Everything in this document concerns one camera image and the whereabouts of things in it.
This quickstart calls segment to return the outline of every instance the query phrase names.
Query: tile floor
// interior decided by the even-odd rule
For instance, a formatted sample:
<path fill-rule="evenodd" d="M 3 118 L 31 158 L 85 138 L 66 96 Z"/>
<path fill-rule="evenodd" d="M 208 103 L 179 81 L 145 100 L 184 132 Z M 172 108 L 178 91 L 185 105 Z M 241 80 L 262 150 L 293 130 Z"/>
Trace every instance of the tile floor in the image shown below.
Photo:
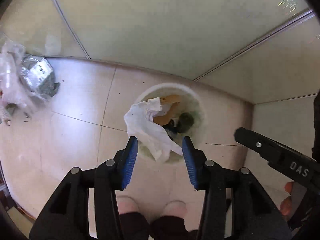
<path fill-rule="evenodd" d="M 149 87 L 176 82 L 200 97 L 208 116 L 208 129 L 198 147 L 221 166 L 239 169 L 246 149 L 233 140 L 240 126 L 250 127 L 250 105 L 203 84 L 172 75 L 86 60 L 49 58 L 60 91 L 46 109 L 32 119 L 20 111 L 12 125 L 0 125 L 0 158 L 12 197 L 37 217 L 55 187 L 74 166 L 97 167 L 113 158 L 127 143 L 124 114 Z M 90 191 L 89 225 L 95 236 L 93 190 Z M 183 162 L 159 164 L 137 158 L 130 185 L 118 195 L 130 195 L 152 220 L 171 200 L 188 206 L 187 229 L 199 225 L 203 192 L 191 186 Z"/>

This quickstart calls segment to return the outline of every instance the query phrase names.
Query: finger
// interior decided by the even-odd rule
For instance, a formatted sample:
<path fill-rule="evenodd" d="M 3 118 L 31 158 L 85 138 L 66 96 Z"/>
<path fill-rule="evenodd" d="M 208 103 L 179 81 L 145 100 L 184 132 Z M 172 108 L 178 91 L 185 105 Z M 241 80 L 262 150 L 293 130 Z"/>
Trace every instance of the finger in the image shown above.
<path fill-rule="evenodd" d="M 288 216 L 292 209 L 292 201 L 291 197 L 287 197 L 284 201 L 282 201 L 280 205 L 280 212 L 284 216 Z"/>
<path fill-rule="evenodd" d="M 288 192 L 289 194 L 291 194 L 292 188 L 293 188 L 293 184 L 294 184 L 294 181 L 288 182 L 287 184 L 285 184 L 284 190 L 286 192 Z"/>

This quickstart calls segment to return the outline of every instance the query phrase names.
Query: plastic bag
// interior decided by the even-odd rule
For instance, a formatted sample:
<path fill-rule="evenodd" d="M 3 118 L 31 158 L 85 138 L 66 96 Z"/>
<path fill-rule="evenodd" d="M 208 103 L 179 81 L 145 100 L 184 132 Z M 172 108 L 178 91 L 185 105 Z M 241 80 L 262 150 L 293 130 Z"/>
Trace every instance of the plastic bag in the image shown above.
<path fill-rule="evenodd" d="M 49 100 L 59 89 L 54 69 L 42 56 L 26 55 L 22 59 L 20 79 L 33 96 Z"/>
<path fill-rule="evenodd" d="M 7 104 L 16 104 L 27 115 L 36 111 L 36 106 L 20 83 L 19 71 L 25 48 L 12 41 L 6 41 L 0 53 L 0 90 L 2 109 Z"/>
<path fill-rule="evenodd" d="M 182 156 L 182 148 L 170 139 L 165 129 L 153 122 L 162 110 L 160 98 L 149 99 L 131 106 L 124 115 L 128 136 L 135 136 L 145 145 L 157 162 L 166 162 L 170 151 Z"/>

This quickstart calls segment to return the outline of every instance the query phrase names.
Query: white plastic bag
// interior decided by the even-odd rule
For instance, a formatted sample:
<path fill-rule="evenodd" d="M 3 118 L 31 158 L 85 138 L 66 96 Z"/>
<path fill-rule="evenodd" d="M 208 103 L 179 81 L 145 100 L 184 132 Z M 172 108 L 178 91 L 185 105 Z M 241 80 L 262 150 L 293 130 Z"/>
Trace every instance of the white plastic bag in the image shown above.
<path fill-rule="evenodd" d="M 0 53 L 0 90 L 2 91 L 2 98 L 0 103 L 3 106 L 9 103 L 16 104 L 26 114 L 31 115 L 36 111 L 36 106 L 27 95 L 18 76 L 24 53 L 24 47 L 14 44 L 12 41 L 6 41 L 2 47 Z"/>
<path fill-rule="evenodd" d="M 170 151 L 182 156 L 182 148 L 170 139 L 165 129 L 153 122 L 153 116 L 162 110 L 160 98 L 149 99 L 131 106 L 124 115 L 128 136 L 135 136 L 151 152 L 157 162 L 166 162 Z"/>

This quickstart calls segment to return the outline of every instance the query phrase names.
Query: floor grout line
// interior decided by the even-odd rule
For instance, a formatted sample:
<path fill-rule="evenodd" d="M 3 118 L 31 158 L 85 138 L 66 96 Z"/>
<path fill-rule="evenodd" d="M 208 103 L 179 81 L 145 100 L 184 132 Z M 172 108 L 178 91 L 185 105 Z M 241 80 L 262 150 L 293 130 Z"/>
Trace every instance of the floor grout line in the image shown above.
<path fill-rule="evenodd" d="M 81 120 L 81 119 L 78 119 L 78 118 L 75 118 L 75 117 L 72 117 L 72 116 L 68 116 L 68 115 L 65 115 L 65 114 L 60 114 L 60 115 L 63 115 L 65 117 L 70 117 L 72 119 L 76 119 L 78 121 L 82 121 L 82 122 L 87 122 L 87 123 L 90 123 L 90 124 L 94 124 L 94 125 L 98 125 L 98 126 L 102 126 L 101 124 L 96 124 L 96 123 L 93 123 L 93 122 L 88 122 L 88 121 L 85 121 L 85 120 Z"/>
<path fill-rule="evenodd" d="M 106 108 L 107 108 L 108 98 L 109 98 L 109 95 L 110 95 L 110 91 L 111 91 L 113 79 L 115 78 L 116 69 L 117 69 L 117 66 L 115 66 L 115 70 L 114 70 L 114 72 L 113 72 L 112 80 L 111 80 L 111 83 L 110 83 L 110 88 L 109 88 L 108 95 L 107 95 L 106 105 L 104 106 L 102 123 L 101 123 L 101 125 L 100 125 L 100 126 L 101 126 L 101 130 L 100 130 L 100 136 L 99 136 L 99 142 L 98 142 L 98 154 L 97 154 L 97 165 L 96 165 L 96 166 L 98 166 L 98 160 L 99 160 L 99 150 L 100 150 L 100 141 L 101 141 L 102 128 L 105 127 L 105 126 L 103 126 L 104 115 L 106 114 Z"/>
<path fill-rule="evenodd" d="M 218 143 L 205 143 L 210 145 L 221 145 L 221 146 L 236 146 L 236 147 L 244 147 L 243 145 L 233 145 L 233 144 L 218 144 Z"/>
<path fill-rule="evenodd" d="M 100 141 L 101 141 L 102 127 L 103 127 L 103 126 L 101 126 L 100 135 L 99 135 L 98 154 L 97 154 L 97 164 L 96 164 L 96 167 L 98 167 L 98 159 L 99 159 L 99 150 L 100 150 Z"/>
<path fill-rule="evenodd" d="M 109 88 L 109 91 L 108 91 L 108 96 L 107 96 L 106 105 L 104 106 L 104 112 L 103 112 L 103 118 L 102 118 L 102 123 L 101 123 L 101 125 L 103 125 L 104 115 L 106 114 L 107 103 L 108 103 L 108 99 L 109 99 L 109 95 L 110 95 L 110 91 L 111 91 L 113 79 L 115 78 L 116 70 L 117 70 L 117 66 L 115 67 L 115 70 L 114 70 L 114 72 L 113 72 L 113 76 L 112 76 L 110 88 Z"/>
<path fill-rule="evenodd" d="M 127 131 L 125 131 L 125 130 L 121 130 L 121 129 L 117 129 L 117 128 L 113 128 L 113 127 L 109 127 L 109 126 L 104 126 L 104 125 L 102 125 L 102 127 L 110 128 L 110 129 L 118 130 L 118 131 L 122 131 L 122 132 L 127 132 Z"/>

